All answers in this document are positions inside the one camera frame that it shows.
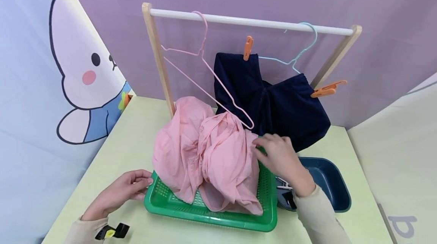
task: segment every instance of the light green tabletop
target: light green tabletop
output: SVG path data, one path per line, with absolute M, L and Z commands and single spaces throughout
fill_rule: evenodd
M 152 151 L 155 135 L 170 116 L 163 100 L 134 97 L 124 110 L 89 169 L 44 239 L 43 244 L 63 243 L 70 225 L 92 200 L 119 175 L 128 170 L 153 170 Z M 352 207 L 337 214 L 352 243 L 392 243 L 363 170 L 343 127 L 331 126 L 326 136 L 301 156 L 324 157 L 339 168 L 352 197 Z M 112 213 L 109 223 L 130 226 L 126 238 L 110 238 L 111 243 L 177 244 L 305 244 L 310 239 L 294 212 L 278 209 L 278 225 L 270 233 L 233 229 L 153 215 L 141 201 L 129 201 Z

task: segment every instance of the hand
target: hand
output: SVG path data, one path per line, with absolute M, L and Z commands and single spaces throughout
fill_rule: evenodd
M 153 183 L 151 176 L 152 173 L 142 169 L 124 173 L 97 196 L 81 220 L 105 218 L 129 199 L 144 200 L 147 187 Z
M 289 137 L 265 134 L 256 138 L 252 143 L 264 147 L 267 152 L 267 155 L 264 155 L 259 149 L 253 147 L 256 158 L 273 174 L 284 178 L 294 188 L 297 196 L 311 195 L 316 188 L 316 183 L 300 162 Z

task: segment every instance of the purple wall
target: purple wall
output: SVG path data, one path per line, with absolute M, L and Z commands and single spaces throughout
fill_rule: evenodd
M 155 61 L 141 14 L 141 4 L 154 8 L 284 22 L 310 22 L 348 28 L 363 26 L 363 34 L 331 74 L 327 83 L 346 79 L 337 94 L 321 98 L 334 125 L 352 127 L 371 117 L 437 71 L 435 34 L 437 0 L 80 0 L 138 95 L 163 98 Z M 157 19 L 163 45 L 196 51 L 202 38 L 200 22 Z M 291 60 L 311 42 L 306 32 L 250 28 L 210 23 L 206 57 L 216 52 L 241 53 L 252 35 L 253 52 Z M 341 38 L 321 35 L 297 68 L 311 81 Z M 187 74 L 213 93 L 213 77 L 201 61 L 168 55 Z M 208 100 L 196 86 L 167 65 L 175 99 L 195 95 Z M 290 66 L 262 61 L 265 80 L 277 83 L 294 75 Z

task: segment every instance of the pink clothing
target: pink clothing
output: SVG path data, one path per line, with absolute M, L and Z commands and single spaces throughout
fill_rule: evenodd
M 230 113 L 214 115 L 195 97 L 176 101 L 173 119 L 158 132 L 153 168 L 176 197 L 193 203 L 199 189 L 213 212 L 262 215 L 256 198 L 258 160 L 250 147 L 256 134 Z

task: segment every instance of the green basket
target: green basket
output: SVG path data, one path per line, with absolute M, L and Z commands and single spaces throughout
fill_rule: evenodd
M 144 206 L 151 213 L 260 232 L 270 232 L 278 222 L 276 180 L 274 175 L 260 162 L 256 197 L 263 207 L 262 216 L 211 212 L 203 203 L 199 190 L 196 192 L 193 204 L 187 204 L 176 198 L 156 172 L 153 172 L 152 178 L 153 184 L 149 187 L 144 199 Z

